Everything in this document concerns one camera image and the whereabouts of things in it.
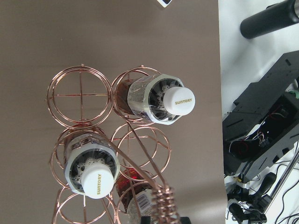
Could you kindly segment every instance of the black cylinder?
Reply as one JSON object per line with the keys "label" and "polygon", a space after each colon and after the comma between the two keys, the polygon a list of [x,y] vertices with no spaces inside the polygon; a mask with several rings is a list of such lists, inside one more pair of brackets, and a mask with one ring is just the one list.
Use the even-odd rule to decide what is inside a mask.
{"label": "black cylinder", "polygon": [[240,25],[241,34],[251,39],[298,23],[295,2],[296,0],[283,1],[243,20]]}

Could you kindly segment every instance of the copper wire bottle holder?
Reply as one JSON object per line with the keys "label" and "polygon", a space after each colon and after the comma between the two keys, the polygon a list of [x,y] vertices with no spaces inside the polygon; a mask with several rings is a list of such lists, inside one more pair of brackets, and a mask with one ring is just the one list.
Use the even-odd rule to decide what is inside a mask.
{"label": "copper wire bottle holder", "polygon": [[[135,69],[129,70],[129,71],[124,72],[121,75],[119,75],[114,80],[113,85],[117,85],[125,76],[127,76],[127,75],[129,76],[131,72],[138,72],[138,73],[142,73],[143,75],[148,75],[148,73],[145,72],[145,70],[160,74],[160,72],[156,71],[155,69],[146,68],[144,66],[141,66],[141,67],[137,67]],[[84,118],[84,114],[83,114],[84,107],[83,107],[82,96],[83,95],[84,96],[95,96],[95,95],[82,93],[82,76],[80,73],[81,71],[89,72],[89,73],[95,75],[96,77],[98,77],[104,83],[104,86],[107,91],[106,94],[102,94],[102,93],[95,94],[96,96],[106,96],[107,103],[105,105],[104,110],[102,110],[98,114],[98,116],[96,116],[93,119]],[[79,94],[61,94],[61,95],[55,94],[55,87],[57,86],[59,81],[61,81],[61,79],[64,78],[70,72],[79,72],[80,73],[80,93]],[[81,97],[81,113],[80,113],[81,117],[80,117],[80,119],[74,120],[74,119],[70,119],[70,118],[66,117],[65,115],[63,115],[60,112],[59,108],[57,107],[57,105],[55,103],[55,97],[69,97],[69,96]],[[62,186],[62,188],[59,190],[58,195],[57,195],[57,200],[56,200],[56,204],[55,204],[55,208],[54,208],[52,223],[56,224],[57,217],[60,216],[64,221],[71,223],[71,224],[90,224],[90,223],[93,223],[96,221],[100,221],[100,219],[103,218],[104,215],[106,215],[108,217],[110,224],[116,224],[116,223],[121,224],[121,221],[119,219],[119,213],[120,212],[124,213],[124,211],[120,210],[120,204],[121,204],[122,197],[124,197],[124,195],[129,190],[131,190],[133,197],[135,199],[135,202],[136,202],[134,186],[137,186],[137,185],[143,184],[143,183],[148,183],[153,188],[152,196],[154,198],[153,201],[155,202],[155,205],[153,208],[153,214],[151,215],[153,218],[153,221],[157,224],[180,224],[180,217],[179,217],[179,214],[177,213],[177,208],[176,208],[176,204],[175,204],[174,196],[173,196],[173,189],[168,185],[167,181],[162,176],[162,172],[165,170],[166,166],[168,165],[169,160],[170,160],[170,155],[171,155],[171,148],[169,146],[168,139],[163,134],[163,132],[161,132],[159,129],[149,126],[152,124],[152,122],[144,121],[140,118],[132,119],[128,115],[123,115],[118,110],[117,104],[115,103],[115,100],[113,100],[113,99],[114,98],[113,98],[112,87],[109,84],[106,77],[104,75],[102,75],[100,72],[98,72],[97,70],[88,68],[85,66],[72,67],[72,68],[68,68],[68,69],[61,71],[53,78],[53,80],[48,88],[48,94],[47,94],[48,109],[49,109],[51,115],[53,116],[53,118],[59,124],[67,127],[67,129],[65,129],[58,137],[58,140],[54,146],[54,150],[53,150],[53,153],[52,153],[51,159],[50,159],[50,168],[51,168],[52,174],[53,174],[54,178],[56,179],[56,181]],[[65,200],[62,200],[62,194],[66,191],[70,191],[70,187],[68,186],[67,183],[65,183],[59,177],[54,166],[55,166],[55,164],[57,164],[58,168],[61,171],[63,171],[65,163],[66,163],[66,158],[60,158],[58,156],[58,148],[60,146],[63,147],[65,139],[69,138],[71,135],[79,133],[81,131],[84,131],[85,133],[95,133],[95,134],[103,135],[104,132],[98,127],[98,124],[102,123],[108,117],[108,115],[110,114],[110,112],[112,110],[112,103],[114,106],[114,111],[126,121],[126,124],[120,126],[118,129],[116,129],[112,138],[111,139],[106,138],[106,141],[110,142],[111,147],[117,152],[117,154],[119,156],[121,156],[123,158],[124,163],[122,164],[122,166],[134,168],[136,170],[136,172],[140,176],[143,177],[143,179],[140,179],[140,180],[132,179],[131,177],[125,175],[124,172],[121,172],[121,174],[124,177],[126,177],[130,180],[130,188],[127,189],[127,191],[124,192],[120,196],[120,199],[117,203],[114,200],[113,192],[111,192],[106,197],[100,199],[102,201],[104,210],[101,213],[99,213],[99,215],[96,218],[87,220],[86,210],[85,210],[85,206],[86,206],[85,196],[78,195],[78,194],[74,193],[74,194],[70,195],[69,197],[67,197]],[[125,126],[127,126],[127,129],[128,129],[127,133],[120,138],[116,137],[116,134],[118,133],[118,131]],[[142,129],[150,130],[151,132],[153,132],[154,137],[151,137],[148,135],[138,136],[138,134],[136,132],[138,132],[139,130],[142,130]],[[162,143],[161,141],[159,141],[157,139],[157,133],[164,137],[166,143]],[[150,155],[148,150],[142,143],[142,138],[150,138],[150,139],[156,141],[157,145],[164,147],[168,151],[168,156],[167,156],[166,162],[162,166],[162,168],[159,168],[157,166],[157,164],[153,161],[153,158],[155,157],[157,149],[155,149],[154,153],[152,155]],[[143,150],[146,158],[148,159],[147,162],[145,162],[141,165],[138,165],[125,152],[123,152],[122,150],[119,149],[122,142],[127,141],[128,146],[129,146],[129,142],[132,139],[137,140],[137,142],[140,145],[141,149]],[[151,165],[153,170],[155,171],[155,174],[152,174],[150,171],[144,169],[143,167],[145,165]],[[84,211],[84,221],[83,222],[71,220],[68,217],[66,217],[66,215],[64,215],[64,213],[62,212],[62,208],[67,204],[67,202],[76,196],[83,197],[83,211]],[[108,208],[111,208],[113,210],[112,214],[111,214],[111,212],[109,212]]]}

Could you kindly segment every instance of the bottle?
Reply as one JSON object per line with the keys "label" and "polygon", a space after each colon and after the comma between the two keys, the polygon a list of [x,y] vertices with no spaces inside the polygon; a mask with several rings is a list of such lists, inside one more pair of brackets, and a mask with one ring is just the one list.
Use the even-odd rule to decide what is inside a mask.
{"label": "bottle", "polygon": [[193,92],[180,79],[165,74],[123,80],[115,99],[122,112],[165,125],[189,114],[195,105]]}
{"label": "bottle", "polygon": [[[143,179],[133,168],[128,168],[125,170],[125,174],[133,179]],[[116,182],[116,191],[119,196],[121,196],[127,189],[130,188],[130,180],[120,175]],[[142,183],[134,187],[134,192],[136,194],[137,204],[141,216],[150,216],[152,209],[152,187],[148,183]],[[141,218],[138,215],[138,210],[133,197],[132,190],[130,189],[121,200],[125,212],[128,214],[130,224],[140,224]]]}
{"label": "bottle", "polygon": [[111,192],[120,164],[106,139],[103,133],[84,130],[65,139],[64,175],[72,192],[93,199]]}

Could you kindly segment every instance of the bottle cap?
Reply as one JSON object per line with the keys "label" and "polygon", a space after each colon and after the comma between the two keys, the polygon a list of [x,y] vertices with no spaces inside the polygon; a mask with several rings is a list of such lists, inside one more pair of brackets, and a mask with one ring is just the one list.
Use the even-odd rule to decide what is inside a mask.
{"label": "bottle cap", "polygon": [[99,199],[112,191],[114,178],[107,165],[94,164],[83,171],[81,184],[86,196]]}
{"label": "bottle cap", "polygon": [[165,109],[174,115],[187,115],[195,106],[195,96],[186,87],[172,87],[166,90],[163,103]]}

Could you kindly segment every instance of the barcode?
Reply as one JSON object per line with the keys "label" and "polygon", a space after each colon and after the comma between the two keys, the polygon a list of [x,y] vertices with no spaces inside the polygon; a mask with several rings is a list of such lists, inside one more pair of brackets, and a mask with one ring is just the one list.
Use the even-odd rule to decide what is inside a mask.
{"label": "barcode", "polygon": [[142,194],[137,197],[137,202],[141,210],[144,210],[145,208],[150,206],[150,201],[148,197],[145,194]]}

